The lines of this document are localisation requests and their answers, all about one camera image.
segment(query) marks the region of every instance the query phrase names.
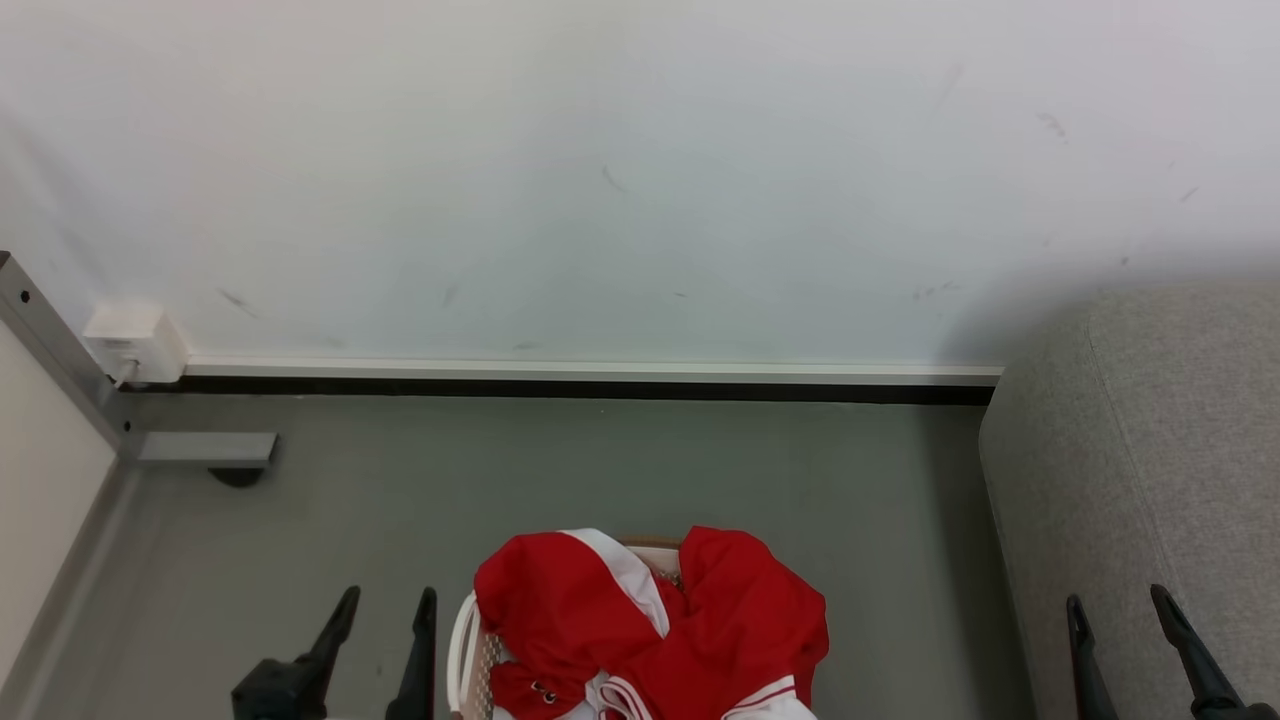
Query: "black baseboard strip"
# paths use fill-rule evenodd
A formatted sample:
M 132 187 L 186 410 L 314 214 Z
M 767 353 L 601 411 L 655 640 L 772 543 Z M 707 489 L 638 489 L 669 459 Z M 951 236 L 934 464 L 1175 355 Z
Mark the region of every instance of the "black baseboard strip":
M 590 380 L 424 380 L 381 378 L 186 377 L 177 383 L 127 386 L 129 392 L 193 395 L 381 395 L 439 397 L 577 397 L 608 400 L 739 400 L 756 402 L 870 402 L 977 405 L 991 387 Z

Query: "white stripe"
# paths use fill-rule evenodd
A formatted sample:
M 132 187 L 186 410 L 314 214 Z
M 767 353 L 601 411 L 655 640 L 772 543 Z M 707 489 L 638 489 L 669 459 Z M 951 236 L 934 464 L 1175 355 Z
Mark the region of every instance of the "white stripe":
M 640 700 L 640 693 L 631 687 L 631 683 L 617 675 L 600 685 L 600 700 L 605 707 L 621 712 L 626 720 L 653 720 L 649 708 Z
M 736 710 L 739 707 L 751 705 L 753 702 L 768 697 L 783 688 L 795 687 L 795 684 L 796 684 L 795 675 L 786 675 L 783 678 L 778 678 L 777 680 L 773 680 L 768 685 L 764 685 L 763 688 L 755 691 L 754 693 L 744 697 L 737 705 L 733 706 L 733 708 Z
M 631 602 L 640 612 L 653 623 L 653 629 L 659 637 L 667 637 L 671 632 L 671 621 L 667 619 L 667 606 L 662 603 L 662 594 L 658 593 L 658 583 L 653 579 L 653 573 L 636 553 L 627 550 L 622 543 L 590 528 L 581 530 L 561 530 L 566 536 L 577 538 L 582 544 L 591 548 L 600 561 L 609 569 L 609 574 L 627 593 Z

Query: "baseboard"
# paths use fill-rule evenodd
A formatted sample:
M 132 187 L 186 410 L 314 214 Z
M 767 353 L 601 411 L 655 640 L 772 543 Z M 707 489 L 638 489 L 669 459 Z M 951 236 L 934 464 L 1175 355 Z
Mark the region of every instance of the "baseboard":
M 342 360 L 195 355 L 191 377 L 995 387 L 1002 368 L 733 363 Z
M 196 357 L 131 392 L 987 405 L 998 368 L 421 363 Z

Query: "cable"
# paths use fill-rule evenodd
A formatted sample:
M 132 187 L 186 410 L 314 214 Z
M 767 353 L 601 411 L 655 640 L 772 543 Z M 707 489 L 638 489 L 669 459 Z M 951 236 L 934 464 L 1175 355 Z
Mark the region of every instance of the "cable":
M 133 382 L 133 378 L 138 377 L 140 366 L 141 363 L 133 357 L 125 360 L 124 365 L 120 366 L 120 374 L 118 375 L 119 379 L 115 380 L 115 389 L 120 389 L 124 383 Z

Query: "black caster wheel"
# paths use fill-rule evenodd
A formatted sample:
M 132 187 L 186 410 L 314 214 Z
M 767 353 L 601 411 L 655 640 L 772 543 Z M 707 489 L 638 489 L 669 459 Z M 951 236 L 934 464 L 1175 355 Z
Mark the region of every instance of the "black caster wheel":
M 227 487 L 250 488 L 262 479 L 266 468 L 210 468 L 209 474 Z

